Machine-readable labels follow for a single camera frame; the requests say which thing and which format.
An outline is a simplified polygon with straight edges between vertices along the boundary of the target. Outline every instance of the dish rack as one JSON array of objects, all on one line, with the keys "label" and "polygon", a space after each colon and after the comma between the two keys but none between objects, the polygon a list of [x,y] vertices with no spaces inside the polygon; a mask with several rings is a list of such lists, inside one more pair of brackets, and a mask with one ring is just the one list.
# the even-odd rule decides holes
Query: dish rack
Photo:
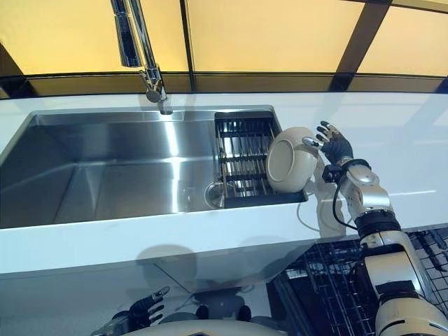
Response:
[{"label": "dish rack", "polygon": [[[413,232],[409,237],[430,277],[434,293],[431,302],[448,316],[448,227]],[[369,301],[366,295],[359,293],[352,276],[358,256],[358,240],[316,244],[274,282],[280,281],[280,284],[287,286],[291,279],[308,277],[326,312],[333,335],[375,335],[376,300]],[[280,293],[283,304],[289,301],[286,304],[291,305],[291,294],[290,297],[284,294],[285,291],[282,297]],[[300,303],[293,304],[296,309],[302,310],[299,312],[303,316],[301,326],[296,326],[296,330],[311,330],[312,325],[306,326],[310,324],[306,317],[307,309]]]},{"label": "dish rack", "polygon": [[226,209],[308,200],[302,190],[275,192],[267,182],[267,152],[279,133],[272,115],[245,118],[238,113],[217,113],[215,128],[218,180],[223,184]]}]

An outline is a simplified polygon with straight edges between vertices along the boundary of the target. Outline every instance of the wire rack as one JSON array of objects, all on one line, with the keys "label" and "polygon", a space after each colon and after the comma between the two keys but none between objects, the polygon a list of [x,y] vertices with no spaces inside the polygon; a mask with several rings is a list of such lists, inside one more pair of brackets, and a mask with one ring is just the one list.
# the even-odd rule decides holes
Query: wire rack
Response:
[{"label": "wire rack", "polygon": [[[431,279],[431,301],[448,316],[448,228],[409,236]],[[352,277],[358,256],[358,240],[316,244],[286,270],[289,279],[298,274],[309,277],[333,335],[375,335],[376,300],[358,292]]]},{"label": "wire rack", "polygon": [[219,118],[215,127],[225,208],[307,200],[302,191],[277,193],[267,182],[267,152],[279,133],[274,118]]}]

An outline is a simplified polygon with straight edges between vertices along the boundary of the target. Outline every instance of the drain strainer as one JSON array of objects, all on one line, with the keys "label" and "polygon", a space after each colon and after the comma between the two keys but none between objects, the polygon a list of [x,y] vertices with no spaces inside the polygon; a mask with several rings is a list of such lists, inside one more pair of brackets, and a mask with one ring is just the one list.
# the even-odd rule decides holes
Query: drain strainer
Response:
[{"label": "drain strainer", "polygon": [[[232,193],[232,184],[226,184],[227,193]],[[212,182],[205,190],[205,201],[206,203],[215,209],[224,208],[224,183],[223,182]]]}]

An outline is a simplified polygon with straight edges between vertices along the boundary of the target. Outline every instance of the stainless steel sink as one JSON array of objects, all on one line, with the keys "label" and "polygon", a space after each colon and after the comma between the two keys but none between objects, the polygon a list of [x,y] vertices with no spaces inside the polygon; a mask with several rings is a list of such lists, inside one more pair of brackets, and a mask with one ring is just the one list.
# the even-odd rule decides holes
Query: stainless steel sink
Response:
[{"label": "stainless steel sink", "polygon": [[0,155],[0,228],[214,209],[215,114],[273,116],[269,106],[86,112],[30,116]]}]

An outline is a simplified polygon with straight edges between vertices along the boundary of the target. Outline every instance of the faucet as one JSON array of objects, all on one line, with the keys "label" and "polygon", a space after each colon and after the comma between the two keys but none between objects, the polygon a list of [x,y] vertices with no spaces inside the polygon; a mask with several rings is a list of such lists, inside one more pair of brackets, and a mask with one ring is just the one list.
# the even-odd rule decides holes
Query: faucet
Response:
[{"label": "faucet", "polygon": [[[145,69],[144,71],[140,70],[139,74],[146,86],[146,98],[150,102],[159,103],[159,107],[161,107],[161,102],[167,99],[167,93],[165,92],[162,76],[160,75],[160,68],[155,63],[140,0],[111,0],[111,3],[115,14],[121,63],[124,67],[142,66],[135,43],[136,40],[130,25],[130,14],[128,10],[130,8],[144,57],[143,66]],[[170,114],[164,108],[161,108],[160,112],[161,114]]]}]

